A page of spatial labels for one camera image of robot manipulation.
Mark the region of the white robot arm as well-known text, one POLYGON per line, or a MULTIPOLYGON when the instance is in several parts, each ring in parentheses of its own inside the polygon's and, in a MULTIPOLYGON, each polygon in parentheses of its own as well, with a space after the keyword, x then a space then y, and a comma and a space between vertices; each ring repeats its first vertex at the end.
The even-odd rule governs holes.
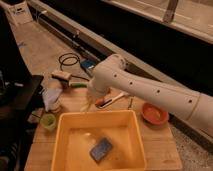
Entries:
POLYGON ((97 64, 88 84, 89 94, 99 99, 110 87, 120 89, 213 134, 212 96, 130 74, 125 71, 126 64, 119 54, 112 54, 97 64))

